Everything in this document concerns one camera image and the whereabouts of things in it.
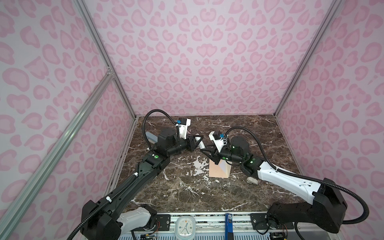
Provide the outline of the white glue stick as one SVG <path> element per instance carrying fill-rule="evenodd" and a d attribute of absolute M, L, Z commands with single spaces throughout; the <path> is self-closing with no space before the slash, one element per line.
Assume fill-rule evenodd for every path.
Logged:
<path fill-rule="evenodd" d="M 199 147 L 199 149 L 205 149 L 205 144 L 203 142 L 204 137 L 195 137 L 196 145 Z"/>

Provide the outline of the peach paper envelope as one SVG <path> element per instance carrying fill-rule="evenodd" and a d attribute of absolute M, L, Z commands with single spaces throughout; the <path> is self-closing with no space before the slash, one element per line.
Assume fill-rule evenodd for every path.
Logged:
<path fill-rule="evenodd" d="M 232 166 L 227 164 L 225 160 L 220 160 L 216 165 L 212 160 L 209 161 L 209 177 L 227 179 L 230 176 Z"/>

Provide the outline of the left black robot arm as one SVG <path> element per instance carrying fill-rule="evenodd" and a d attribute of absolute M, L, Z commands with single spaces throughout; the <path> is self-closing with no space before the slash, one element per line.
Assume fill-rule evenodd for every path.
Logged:
<path fill-rule="evenodd" d="M 144 117 L 142 134 L 149 150 L 137 163 L 135 171 L 114 190 L 97 202 L 88 201 L 82 209 L 81 223 L 70 233 L 69 240 L 81 233 L 88 240 L 117 240 L 137 228 L 152 229 L 157 211 L 149 205 L 142 205 L 134 211 L 124 213 L 129 202 L 147 184 L 155 179 L 170 163 L 171 157 L 183 151 L 193 152 L 203 137 L 188 132 L 191 120 L 172 117 L 172 127 L 163 128 L 157 142 L 151 144 L 146 135 L 146 122 L 153 113 L 168 114 L 160 109 L 149 111 Z"/>

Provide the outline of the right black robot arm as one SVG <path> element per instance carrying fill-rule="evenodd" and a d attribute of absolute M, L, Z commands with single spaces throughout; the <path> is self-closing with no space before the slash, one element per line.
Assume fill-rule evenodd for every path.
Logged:
<path fill-rule="evenodd" d="M 239 164 L 247 177 L 277 185 L 303 200 L 294 204 L 273 203 L 265 216 L 269 228 L 286 223 L 293 223 L 297 228 L 299 223 L 309 223 L 328 233 L 337 234 L 342 225 L 362 223 L 370 214 L 368 204 L 360 196 L 334 181 L 295 174 L 273 164 L 260 139 L 245 127 L 235 126 L 224 134 L 212 131 L 209 139 L 212 145 L 203 149 L 202 153 L 216 165 L 220 161 L 230 165 Z M 343 194 L 361 204 L 363 212 L 359 217 L 345 219 L 348 204 Z"/>

